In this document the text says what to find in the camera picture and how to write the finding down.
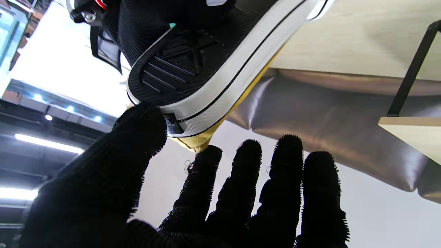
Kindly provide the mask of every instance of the black glove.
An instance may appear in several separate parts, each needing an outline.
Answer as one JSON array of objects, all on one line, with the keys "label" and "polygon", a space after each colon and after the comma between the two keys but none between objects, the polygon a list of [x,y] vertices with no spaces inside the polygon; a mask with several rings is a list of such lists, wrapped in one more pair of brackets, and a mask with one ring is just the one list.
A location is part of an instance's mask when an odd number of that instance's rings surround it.
[{"label": "black glove", "polygon": [[35,199],[20,247],[292,247],[299,220],[303,176],[302,234],[297,247],[346,247],[348,228],[331,155],[311,153],[303,169],[299,138],[282,137],[262,190],[262,206],[250,217],[261,160],[258,142],[237,150],[217,209],[205,221],[221,150],[196,155],[173,210],[158,230],[139,220],[138,206],[149,160],[166,141],[158,108],[141,103],[126,111],[109,134],[44,185]]},{"label": "black glove", "polygon": [[303,175],[302,235],[297,247],[346,247],[349,231],[340,209],[340,185],[329,153],[311,153],[303,169],[301,140],[283,136],[274,151],[260,195],[262,206],[250,217],[261,160],[258,142],[237,150],[216,211],[205,221],[221,150],[209,146],[196,155],[179,199],[158,228],[177,247],[293,247],[299,221]]}]

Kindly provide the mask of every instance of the shoe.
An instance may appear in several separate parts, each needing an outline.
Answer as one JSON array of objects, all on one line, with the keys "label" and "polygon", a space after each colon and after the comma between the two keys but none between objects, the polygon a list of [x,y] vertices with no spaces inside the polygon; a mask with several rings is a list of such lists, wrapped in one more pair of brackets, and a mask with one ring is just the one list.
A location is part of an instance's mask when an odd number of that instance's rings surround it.
[{"label": "shoe", "polygon": [[128,97],[134,105],[158,104],[168,136],[201,151],[284,43],[321,16],[327,2],[237,0],[215,24],[177,24],[135,61],[126,82]]}]

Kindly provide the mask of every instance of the bright light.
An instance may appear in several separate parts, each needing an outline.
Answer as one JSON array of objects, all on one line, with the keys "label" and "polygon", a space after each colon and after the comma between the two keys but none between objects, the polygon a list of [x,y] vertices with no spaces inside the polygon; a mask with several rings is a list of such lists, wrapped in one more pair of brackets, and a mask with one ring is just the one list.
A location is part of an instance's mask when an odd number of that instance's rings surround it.
[{"label": "bright light", "polygon": [[35,94],[34,95],[34,100],[36,100],[36,101],[43,101],[43,97],[40,94]]},{"label": "bright light", "polygon": [[0,188],[0,198],[32,201],[37,195],[37,190]]},{"label": "bright light", "polygon": [[73,153],[77,153],[77,154],[81,154],[84,152],[83,149],[78,148],[78,147],[71,147],[71,146],[60,144],[57,142],[48,141],[45,139],[39,139],[39,138],[35,138],[35,137],[23,135],[23,134],[16,134],[15,138],[18,140],[24,141],[24,142],[29,142],[29,143],[33,143],[36,145],[50,147],[50,148],[54,148],[54,149],[58,149],[58,150],[69,151],[69,152],[73,152]]}]

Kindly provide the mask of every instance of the black metal bracket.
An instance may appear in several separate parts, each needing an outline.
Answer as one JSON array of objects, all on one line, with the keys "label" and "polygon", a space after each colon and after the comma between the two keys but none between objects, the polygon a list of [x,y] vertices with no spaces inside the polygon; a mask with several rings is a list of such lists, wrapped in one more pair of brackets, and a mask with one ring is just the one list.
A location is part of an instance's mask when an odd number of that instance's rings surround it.
[{"label": "black metal bracket", "polygon": [[413,58],[406,76],[404,77],[403,82],[401,83],[401,86],[393,99],[392,105],[387,112],[388,117],[398,117],[400,115],[404,102],[409,95],[416,76],[421,69],[424,59],[426,58],[430,46],[432,45],[438,32],[441,32],[441,20],[432,23],[429,28],[427,28],[426,34],[419,44],[415,57]]}]

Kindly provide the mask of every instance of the yellow fabric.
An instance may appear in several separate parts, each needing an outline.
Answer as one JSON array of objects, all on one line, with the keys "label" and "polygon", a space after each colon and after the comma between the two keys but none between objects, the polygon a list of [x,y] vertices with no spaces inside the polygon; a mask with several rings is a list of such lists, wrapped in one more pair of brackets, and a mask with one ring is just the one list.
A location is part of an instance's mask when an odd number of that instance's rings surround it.
[{"label": "yellow fabric", "polygon": [[273,61],[273,59],[277,56],[279,52],[277,52],[272,59],[266,64],[266,66],[260,71],[260,73],[256,76],[256,78],[253,80],[253,82],[248,86],[248,88],[245,90],[245,92],[242,94],[242,96],[239,98],[239,100],[234,104],[234,106],[231,108],[231,110],[225,115],[224,118],[222,118],[220,121],[218,121],[214,126],[207,129],[205,132],[192,136],[192,137],[184,137],[184,138],[171,138],[172,140],[179,143],[181,146],[187,148],[188,150],[198,153],[203,151],[205,148],[208,147],[208,144],[211,140],[211,137],[213,136],[214,132],[217,130],[217,128],[222,124],[222,122],[232,113],[247,97],[247,95],[251,92],[251,90],[254,88],[254,86],[259,82],[260,78],[265,74],[265,72],[268,70],[269,65]]}]

